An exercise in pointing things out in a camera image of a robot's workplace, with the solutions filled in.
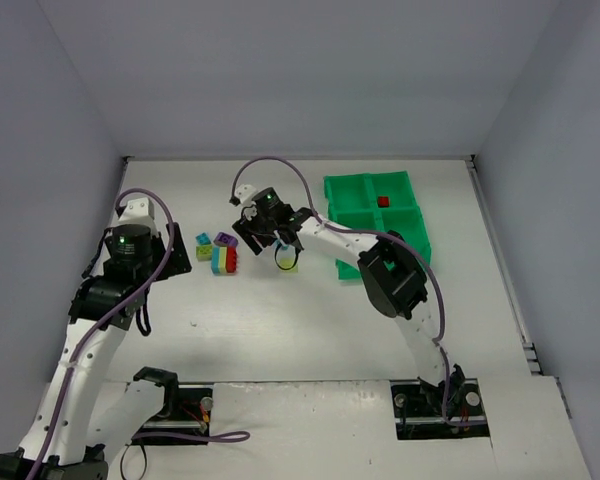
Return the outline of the lime green small lego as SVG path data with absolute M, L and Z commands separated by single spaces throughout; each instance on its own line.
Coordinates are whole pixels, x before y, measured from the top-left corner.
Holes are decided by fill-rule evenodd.
M 210 261 L 213 256 L 213 245 L 202 244 L 197 245 L 195 250 L 195 257 L 197 261 Z

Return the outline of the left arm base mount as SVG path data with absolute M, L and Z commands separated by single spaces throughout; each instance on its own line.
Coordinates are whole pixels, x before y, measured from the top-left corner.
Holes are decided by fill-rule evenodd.
M 213 385 L 184 383 L 179 387 L 179 399 L 171 413 L 161 418 L 157 414 L 139 424 L 134 434 L 151 433 L 143 439 L 133 440 L 133 445 L 145 446 L 194 446 L 207 445 L 210 436 L 210 410 L 213 403 Z M 186 440 L 173 437 L 155 437 L 156 432 L 171 432 L 200 436 L 203 440 Z

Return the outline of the teal small lego brick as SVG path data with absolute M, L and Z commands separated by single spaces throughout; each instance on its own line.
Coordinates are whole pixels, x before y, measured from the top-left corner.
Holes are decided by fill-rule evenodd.
M 202 233 L 200 233 L 200 234 L 198 234 L 196 236 L 196 242 L 199 245 L 210 245 L 211 244 L 211 239 L 210 239 L 210 237 L 208 236 L 207 233 L 202 232 Z

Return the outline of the small red lego cube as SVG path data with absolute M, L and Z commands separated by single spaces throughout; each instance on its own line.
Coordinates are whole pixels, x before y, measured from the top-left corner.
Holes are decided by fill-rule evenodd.
M 388 196 L 378 196 L 377 197 L 377 205 L 379 208 L 389 208 L 390 207 L 390 199 Z

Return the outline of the lime green lego brick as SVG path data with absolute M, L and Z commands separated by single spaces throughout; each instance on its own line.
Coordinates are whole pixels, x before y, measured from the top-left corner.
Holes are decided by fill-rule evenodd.
M 284 273 L 297 273 L 297 262 L 291 258 L 283 258 L 278 262 L 278 267 Z

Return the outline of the purple sloped lego brick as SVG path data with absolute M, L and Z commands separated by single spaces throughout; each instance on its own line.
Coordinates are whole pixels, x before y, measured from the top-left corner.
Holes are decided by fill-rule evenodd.
M 213 243 L 219 247 L 236 248 L 239 244 L 239 241 L 232 234 L 220 231 L 214 238 Z

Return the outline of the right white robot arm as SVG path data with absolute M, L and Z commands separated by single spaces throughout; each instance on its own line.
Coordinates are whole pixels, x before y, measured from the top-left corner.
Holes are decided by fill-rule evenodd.
M 454 395 L 464 375 L 452 369 L 434 338 L 426 302 L 427 276 L 416 256 L 396 233 L 353 230 L 333 223 L 310 208 L 294 209 L 269 187 L 242 184 L 230 203 L 241 209 L 235 232 L 254 254 L 280 242 L 303 251 L 318 251 L 358 269 L 371 305 L 396 321 L 414 358 L 425 392 Z

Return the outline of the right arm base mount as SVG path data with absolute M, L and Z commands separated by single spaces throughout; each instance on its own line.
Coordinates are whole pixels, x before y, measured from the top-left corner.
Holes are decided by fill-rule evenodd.
M 451 394 L 446 419 L 440 403 L 431 405 L 416 380 L 390 383 L 399 441 L 489 438 L 490 430 L 478 381 L 470 378 Z

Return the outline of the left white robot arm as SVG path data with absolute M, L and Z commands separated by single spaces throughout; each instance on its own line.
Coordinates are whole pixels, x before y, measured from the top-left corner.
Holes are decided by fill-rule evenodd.
M 85 272 L 69 310 L 63 353 L 35 420 L 19 447 L 0 454 L 0 479 L 105 479 L 109 461 L 154 415 L 175 407 L 174 372 L 142 368 L 121 403 L 92 413 L 113 356 L 132 325 L 143 336 L 152 284 L 190 272 L 180 227 L 162 239 L 150 220 L 106 229 L 109 253 L 99 275 Z

